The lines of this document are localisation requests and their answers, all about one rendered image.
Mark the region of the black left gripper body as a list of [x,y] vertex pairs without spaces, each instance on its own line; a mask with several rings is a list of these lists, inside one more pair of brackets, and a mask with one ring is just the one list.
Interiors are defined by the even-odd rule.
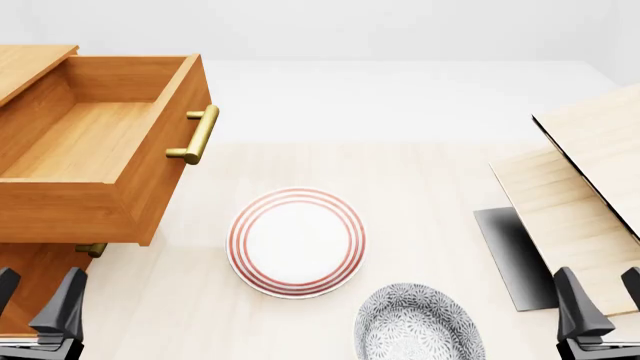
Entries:
[[79,360],[84,344],[62,335],[0,337],[0,360]]

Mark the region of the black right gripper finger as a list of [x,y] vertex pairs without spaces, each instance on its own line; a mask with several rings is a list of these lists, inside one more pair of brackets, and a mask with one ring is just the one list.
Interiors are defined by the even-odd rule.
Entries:
[[594,305],[569,267],[560,268],[553,279],[559,309],[558,341],[602,337],[616,329]]
[[623,284],[633,301],[640,301],[640,267],[631,267],[621,275]]

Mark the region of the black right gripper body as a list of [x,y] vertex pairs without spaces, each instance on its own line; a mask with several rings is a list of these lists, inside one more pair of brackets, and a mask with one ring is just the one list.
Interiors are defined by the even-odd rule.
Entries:
[[599,335],[558,335],[561,360],[640,360],[640,341],[603,341]]

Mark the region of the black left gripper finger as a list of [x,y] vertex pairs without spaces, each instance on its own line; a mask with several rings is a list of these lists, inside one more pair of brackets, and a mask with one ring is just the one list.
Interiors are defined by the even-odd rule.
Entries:
[[29,326],[41,335],[62,335],[64,338],[83,340],[82,305],[87,280],[88,276],[82,269],[70,269]]
[[21,275],[9,267],[0,269],[0,316],[17,290]]

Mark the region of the wooden cabinet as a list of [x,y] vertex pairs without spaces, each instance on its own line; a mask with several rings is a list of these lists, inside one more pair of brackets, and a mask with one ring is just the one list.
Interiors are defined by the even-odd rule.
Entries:
[[78,49],[78,45],[0,44],[0,107]]

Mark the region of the grey patterned bowl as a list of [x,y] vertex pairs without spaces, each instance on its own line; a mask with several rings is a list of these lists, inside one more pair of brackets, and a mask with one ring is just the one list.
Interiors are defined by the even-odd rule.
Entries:
[[424,284],[376,290],[354,322],[359,360],[486,360],[472,318],[457,302]]

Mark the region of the white plate with red rings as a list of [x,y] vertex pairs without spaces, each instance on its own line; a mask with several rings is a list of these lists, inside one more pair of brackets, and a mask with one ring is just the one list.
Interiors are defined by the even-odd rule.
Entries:
[[281,299],[322,296],[350,281],[368,247],[356,209],[317,188],[269,191],[232,221],[225,251],[233,271],[254,290]]

